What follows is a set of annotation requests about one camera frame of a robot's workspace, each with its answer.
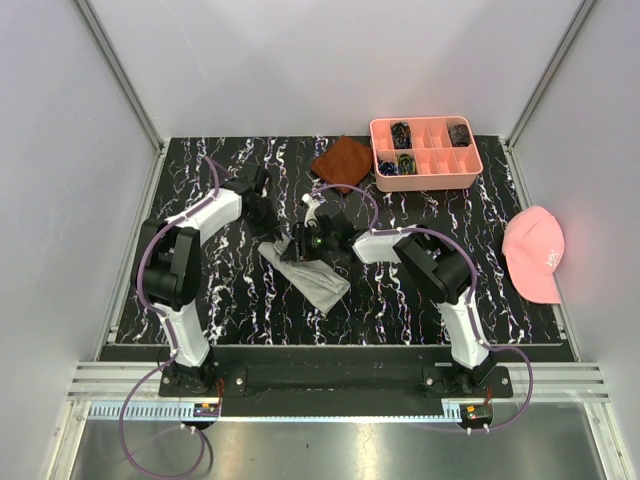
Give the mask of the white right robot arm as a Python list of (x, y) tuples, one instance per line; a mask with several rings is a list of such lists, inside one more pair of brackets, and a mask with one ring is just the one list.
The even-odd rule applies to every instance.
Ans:
[(342, 215), (309, 214), (276, 243), (275, 259), (283, 275), (316, 308), (328, 311), (348, 289), (346, 280), (324, 260), (337, 250), (350, 251), (363, 264), (402, 266), (435, 303), (449, 334), (452, 366), (445, 374), (445, 390), (472, 397), (488, 387), (495, 361), (477, 311), (477, 272), (462, 247), (420, 225), (358, 231)]

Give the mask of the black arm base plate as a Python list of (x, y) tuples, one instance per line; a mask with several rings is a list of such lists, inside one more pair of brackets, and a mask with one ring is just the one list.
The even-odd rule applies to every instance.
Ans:
[(177, 367), (162, 374), (163, 397), (226, 398), (271, 391), (396, 390), (428, 398), (509, 399), (514, 391), (508, 370), (495, 366), (478, 380), (459, 367), (444, 364), (383, 363), (215, 363), (196, 374)]

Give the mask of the grey cloth napkin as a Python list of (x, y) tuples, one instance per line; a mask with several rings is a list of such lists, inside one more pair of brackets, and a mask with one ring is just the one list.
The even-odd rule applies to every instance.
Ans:
[(350, 283), (321, 260), (308, 262), (284, 259), (292, 241), (286, 237), (261, 242), (258, 252), (321, 313), (327, 314), (349, 291)]

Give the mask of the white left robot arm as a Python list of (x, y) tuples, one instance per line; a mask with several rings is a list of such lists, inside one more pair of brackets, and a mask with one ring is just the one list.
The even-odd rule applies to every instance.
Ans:
[(196, 396), (208, 394), (216, 382), (213, 352), (196, 307), (201, 248), (237, 221), (256, 238), (279, 228), (266, 195), (269, 173), (264, 167), (249, 164), (232, 175), (212, 159), (205, 161), (213, 188), (176, 215), (142, 223), (131, 272), (138, 300), (156, 315), (169, 342), (170, 359), (163, 370)]

